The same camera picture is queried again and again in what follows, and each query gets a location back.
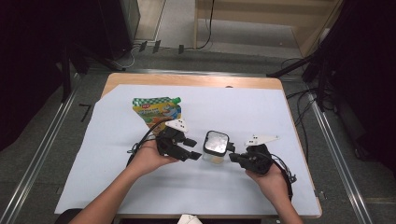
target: wooden desk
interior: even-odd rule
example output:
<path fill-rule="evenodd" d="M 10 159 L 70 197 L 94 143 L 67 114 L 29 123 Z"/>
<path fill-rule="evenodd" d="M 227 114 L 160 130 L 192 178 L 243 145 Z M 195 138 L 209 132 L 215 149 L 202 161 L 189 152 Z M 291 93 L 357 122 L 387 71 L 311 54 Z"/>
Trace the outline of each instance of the wooden desk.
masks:
<path fill-rule="evenodd" d="M 292 202 L 302 217 L 320 217 L 321 208 L 280 81 L 199 74 L 110 75 L 55 213 L 84 207 L 125 167 L 129 158 L 126 151 L 148 129 L 132 110 L 133 98 L 176 95 L 182 100 L 182 118 L 189 125 L 186 137 L 197 141 L 187 150 L 202 152 L 205 133 L 210 130 L 227 133 L 238 153 L 245 151 L 244 142 L 252 132 L 279 134 L 280 140 L 267 146 L 297 175 Z M 257 109 L 236 117 L 234 111 L 243 106 L 228 108 L 240 99 L 245 106 Z M 226 157 L 220 165 L 187 160 L 143 176 L 126 196 L 119 217 L 178 218 L 186 213 L 200 218 L 275 216 L 275 209 L 257 184 Z"/>
<path fill-rule="evenodd" d="M 337 19 L 342 0 L 216 0 L 213 20 L 291 26 L 303 57 L 313 52 Z M 212 0 L 195 0 L 194 47 L 198 19 L 210 19 Z"/>

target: yellow and green package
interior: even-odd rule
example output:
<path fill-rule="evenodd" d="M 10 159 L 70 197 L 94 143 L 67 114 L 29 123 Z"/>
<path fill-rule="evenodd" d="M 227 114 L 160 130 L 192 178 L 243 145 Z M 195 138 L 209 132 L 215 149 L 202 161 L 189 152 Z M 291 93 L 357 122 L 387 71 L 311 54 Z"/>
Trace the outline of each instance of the yellow and green package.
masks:
<path fill-rule="evenodd" d="M 180 102 L 179 97 L 174 99 L 169 97 L 134 98 L 132 104 L 134 111 L 151 128 L 154 124 L 164 119 L 180 119 L 181 107 L 178 105 Z M 162 123 L 152 133 L 157 135 L 164 128 L 165 123 Z"/>

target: human arm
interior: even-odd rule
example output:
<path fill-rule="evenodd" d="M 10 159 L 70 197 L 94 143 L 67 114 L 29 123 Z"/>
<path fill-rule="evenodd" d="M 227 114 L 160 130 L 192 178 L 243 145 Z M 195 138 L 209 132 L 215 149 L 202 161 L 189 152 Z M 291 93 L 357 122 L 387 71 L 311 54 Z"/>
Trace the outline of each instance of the human arm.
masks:
<path fill-rule="evenodd" d="M 161 156 L 155 141 L 147 141 L 116 179 L 70 223 L 111 223 L 129 189 L 140 176 L 175 161 L 172 157 Z"/>
<path fill-rule="evenodd" d="M 303 223 L 291 204 L 285 179 L 275 164 L 271 165 L 265 175 L 258 175 L 248 170 L 246 174 L 259 185 L 262 194 L 271 202 L 281 220 L 286 224 Z"/>

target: floor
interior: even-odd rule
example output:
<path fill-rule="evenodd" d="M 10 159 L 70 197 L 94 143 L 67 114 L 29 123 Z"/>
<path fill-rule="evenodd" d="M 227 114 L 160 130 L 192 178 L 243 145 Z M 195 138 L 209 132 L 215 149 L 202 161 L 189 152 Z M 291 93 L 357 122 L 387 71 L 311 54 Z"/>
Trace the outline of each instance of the floor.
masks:
<path fill-rule="evenodd" d="M 186 47 L 192 44 L 191 18 L 187 18 L 191 13 L 192 2 L 192 0 L 166 1 L 163 19 L 156 34 L 157 40 L 161 39 L 162 41 L 162 47 L 177 48 L 179 44 Z M 183 20 L 177 20 L 179 26 L 171 18 L 178 8 L 180 16 L 186 16 Z M 221 36 L 220 34 L 223 32 L 220 32 L 220 29 L 225 29 L 226 25 L 213 23 L 214 33 L 211 39 L 213 45 L 211 44 L 207 50 L 185 51 L 183 54 L 178 54 L 177 49 L 160 49 L 155 54 L 149 49 L 142 52 L 136 50 L 134 59 L 126 56 L 118 63 L 130 64 L 134 62 L 132 66 L 126 68 L 126 72 L 163 72 L 165 70 L 194 73 L 202 71 L 223 72 L 234 76 L 264 77 L 265 74 L 278 71 L 282 66 L 287 65 L 283 63 L 285 60 L 301 57 L 292 41 L 292 36 L 289 35 L 288 27 L 267 27 L 273 32 L 266 33 L 261 38 L 262 42 L 249 40 L 245 44 L 240 44 L 247 40 L 249 36 L 246 33 L 250 31 L 238 31 L 241 29 L 241 24 L 230 24 L 230 26 L 234 26 L 235 30 L 231 29 L 230 33 L 226 32 L 226 36 Z M 201 22 L 201 27 L 205 29 L 205 21 Z M 45 155 L 44 162 L 40 164 L 34 184 L 27 189 L 28 195 L 21 199 L 24 203 L 17 209 L 17 216 L 10 221 L 0 219 L 1 223 L 54 223 L 58 217 L 53 214 L 53 211 L 92 114 L 92 111 L 89 111 L 88 116 L 82 120 L 87 107 L 81 106 L 81 104 L 94 106 L 100 99 L 106 79 L 111 73 L 99 63 L 91 62 L 91 64 L 89 74 L 81 76 L 81 79 L 74 79 L 75 97 L 70 102 L 62 126 L 49 144 L 49 151 Z M 301 81 L 302 72 L 302 69 L 298 69 L 289 76 L 281 78 L 286 94 L 306 89 L 306 84 Z M 11 196 L 29 168 L 35 152 L 40 148 L 41 140 L 45 137 L 52 119 L 61 106 L 61 98 L 62 88 L 53 93 L 46 105 L 26 127 L 21 137 L 9 148 L 0 152 L 0 214 L 6 211 Z M 309 100 L 305 96 L 301 106 L 306 105 Z M 297 119 L 297 99 L 291 98 L 289 105 L 292 116 Z M 332 133 L 365 201 L 372 222 L 392 223 L 396 219 L 394 213 L 396 211 L 396 181 L 392 173 L 379 162 L 356 159 L 351 140 L 340 119 L 331 110 L 326 111 L 324 115 L 331 124 Z M 305 222 L 362 223 L 357 218 L 349 200 L 346 185 L 332 159 L 331 150 L 322 128 L 319 126 L 314 109 L 306 112 L 304 126 L 308 145 L 305 143 L 301 125 L 297 127 L 297 131 L 303 148 L 306 149 L 306 146 L 309 146 L 309 169 L 313 182 L 317 190 L 323 191 L 326 195 L 326 198 L 319 195 L 323 210 L 322 217 L 306 219 Z M 277 219 L 265 219 L 262 223 L 277 223 Z"/>

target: white paper sheet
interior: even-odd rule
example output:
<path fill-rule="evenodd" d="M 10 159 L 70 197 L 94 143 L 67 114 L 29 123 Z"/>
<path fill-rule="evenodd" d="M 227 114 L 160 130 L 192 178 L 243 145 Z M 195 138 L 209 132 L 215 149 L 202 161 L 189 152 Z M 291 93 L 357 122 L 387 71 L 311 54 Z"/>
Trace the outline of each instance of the white paper sheet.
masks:
<path fill-rule="evenodd" d="M 85 207 L 124 169 L 126 151 L 149 129 L 132 110 L 134 98 L 181 98 L 189 126 L 186 137 L 197 141 L 187 150 L 203 152 L 208 131 L 227 133 L 237 153 L 253 134 L 278 135 L 267 143 L 296 174 L 292 203 L 301 216 L 320 216 L 310 174 L 294 131 L 283 91 L 179 86 L 119 85 L 95 106 L 81 149 L 70 171 L 55 213 Z M 275 215 L 239 164 L 228 155 L 222 164 L 187 160 L 166 165 L 133 185 L 119 214 Z"/>

